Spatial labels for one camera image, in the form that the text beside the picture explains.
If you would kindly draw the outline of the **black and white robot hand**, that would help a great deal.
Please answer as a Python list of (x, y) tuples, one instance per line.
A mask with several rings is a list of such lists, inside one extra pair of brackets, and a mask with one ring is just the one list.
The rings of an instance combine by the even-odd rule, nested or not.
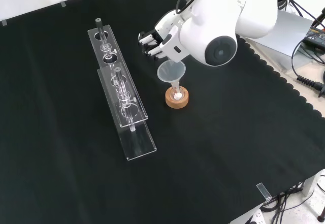
[(155, 59), (169, 58), (180, 62), (189, 52), (180, 42), (180, 31), (185, 20), (175, 10), (167, 12), (155, 25), (154, 29), (138, 35), (138, 42), (145, 55)]

